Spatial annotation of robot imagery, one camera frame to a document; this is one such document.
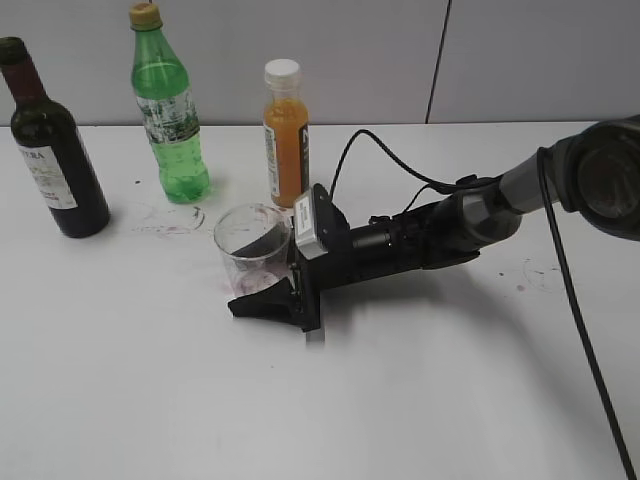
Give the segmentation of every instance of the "wine bottle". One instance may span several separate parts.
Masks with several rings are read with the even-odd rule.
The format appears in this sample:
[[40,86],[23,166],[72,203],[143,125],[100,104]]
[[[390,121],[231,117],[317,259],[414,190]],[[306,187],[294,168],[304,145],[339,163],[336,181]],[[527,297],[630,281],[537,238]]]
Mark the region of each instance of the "wine bottle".
[[58,227],[99,232],[109,208],[71,113],[47,96],[21,39],[0,38],[0,70],[16,102],[11,133]]

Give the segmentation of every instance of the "white wall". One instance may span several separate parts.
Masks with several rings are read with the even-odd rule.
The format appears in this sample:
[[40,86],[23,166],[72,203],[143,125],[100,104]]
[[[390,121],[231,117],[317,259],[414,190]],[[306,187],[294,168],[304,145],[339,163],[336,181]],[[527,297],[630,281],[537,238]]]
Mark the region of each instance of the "white wall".
[[[80,124],[137,124],[129,0],[7,0],[52,98]],[[259,123],[266,61],[300,61],[315,123],[423,122],[446,0],[157,2],[205,124]],[[0,124],[13,101],[0,87]]]
[[637,0],[453,0],[431,122],[640,113]]

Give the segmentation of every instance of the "plastic bottle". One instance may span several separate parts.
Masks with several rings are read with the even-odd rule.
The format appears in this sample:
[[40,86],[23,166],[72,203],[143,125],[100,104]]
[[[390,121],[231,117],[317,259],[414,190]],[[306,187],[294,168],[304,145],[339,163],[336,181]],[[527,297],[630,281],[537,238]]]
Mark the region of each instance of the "plastic bottle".
[[300,100],[300,65],[272,60],[264,79],[270,96],[264,110],[264,133],[271,198],[291,208],[309,188],[309,113]]
[[136,32],[131,83],[160,167],[160,183],[171,202],[198,201],[209,192],[209,172],[202,162],[187,70],[162,34],[157,5],[138,3],[129,16]]

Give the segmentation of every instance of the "white bottle cap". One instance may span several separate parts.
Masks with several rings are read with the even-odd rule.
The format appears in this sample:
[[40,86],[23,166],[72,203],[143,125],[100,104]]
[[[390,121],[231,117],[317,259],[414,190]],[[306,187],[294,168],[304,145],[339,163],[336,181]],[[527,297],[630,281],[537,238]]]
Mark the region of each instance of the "white bottle cap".
[[290,90],[300,85],[302,74],[298,62],[287,58],[271,60],[264,66],[264,81],[272,90]]

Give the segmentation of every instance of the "yellow bottle cap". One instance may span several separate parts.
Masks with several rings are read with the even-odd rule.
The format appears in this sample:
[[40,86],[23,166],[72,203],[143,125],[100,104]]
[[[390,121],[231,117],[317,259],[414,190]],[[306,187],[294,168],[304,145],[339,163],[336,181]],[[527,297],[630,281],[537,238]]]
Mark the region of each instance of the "yellow bottle cap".
[[136,3],[129,9],[131,28],[140,32],[162,26],[160,9],[155,3]]

